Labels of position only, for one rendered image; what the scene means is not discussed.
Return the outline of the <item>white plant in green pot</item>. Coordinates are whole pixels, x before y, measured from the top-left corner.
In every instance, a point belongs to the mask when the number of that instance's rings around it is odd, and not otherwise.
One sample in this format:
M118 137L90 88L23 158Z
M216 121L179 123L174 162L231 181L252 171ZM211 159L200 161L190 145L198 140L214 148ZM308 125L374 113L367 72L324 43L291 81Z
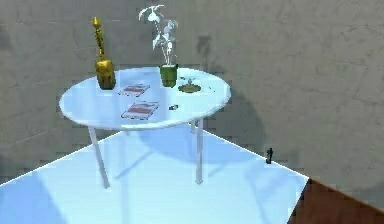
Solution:
M138 13L138 20L154 25L152 49L159 49L164 62L159 65L160 78L164 87L173 88L176 85L177 71L179 65L175 62L176 34L178 22L167 19L162 13L163 4L151 5L143 8Z

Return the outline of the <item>round white table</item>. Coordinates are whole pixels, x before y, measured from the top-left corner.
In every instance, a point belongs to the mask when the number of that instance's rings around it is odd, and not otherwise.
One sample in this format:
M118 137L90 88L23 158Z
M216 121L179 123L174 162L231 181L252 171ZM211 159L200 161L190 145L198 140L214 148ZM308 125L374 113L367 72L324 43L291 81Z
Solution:
M203 119L222 109L231 98L230 86L220 77L204 71L179 68L176 85L164 87L158 67L142 67L115 72L116 85L112 90L102 90L95 77L70 87L59 101L62 114L69 120L88 128L96 153L96 161L105 188L110 186L95 131L140 131L168 128L189 123L196 132L196 179L203 182ZM178 87L188 79L201 87L199 92L184 93ZM150 88L140 97L119 95L130 84L149 84ZM159 108L149 120L132 120L120 115L138 101L156 101ZM169 110L169 106L178 109Z

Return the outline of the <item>gold giraffe statue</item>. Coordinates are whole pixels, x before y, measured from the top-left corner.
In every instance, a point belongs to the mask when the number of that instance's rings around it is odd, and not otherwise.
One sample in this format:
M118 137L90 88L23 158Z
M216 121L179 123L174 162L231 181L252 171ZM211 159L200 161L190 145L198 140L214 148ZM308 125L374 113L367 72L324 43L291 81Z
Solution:
M101 29L102 25L97 17L93 18L92 24L95 28L95 39L98 46L99 56L95 61L97 81L102 90L112 90L116 84L114 65L111 59L105 57L104 39Z

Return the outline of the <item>olive round dish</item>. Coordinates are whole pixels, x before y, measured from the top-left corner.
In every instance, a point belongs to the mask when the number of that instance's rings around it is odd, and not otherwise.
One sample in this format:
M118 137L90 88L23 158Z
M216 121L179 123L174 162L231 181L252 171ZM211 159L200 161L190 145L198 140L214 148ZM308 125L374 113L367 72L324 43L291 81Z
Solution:
M178 87L178 90L184 93L195 93L201 90L201 87L197 84L192 83L192 79L189 78L186 84Z

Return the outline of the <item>red and white book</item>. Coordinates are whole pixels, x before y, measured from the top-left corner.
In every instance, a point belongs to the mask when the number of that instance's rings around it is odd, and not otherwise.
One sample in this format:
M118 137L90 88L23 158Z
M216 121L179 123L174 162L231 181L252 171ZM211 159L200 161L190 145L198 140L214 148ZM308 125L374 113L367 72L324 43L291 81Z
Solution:
M140 97L150 88L149 84L130 84L123 88L119 95Z
M138 101L130 105L120 115L121 118L132 120L149 120L159 108L159 103L156 101Z

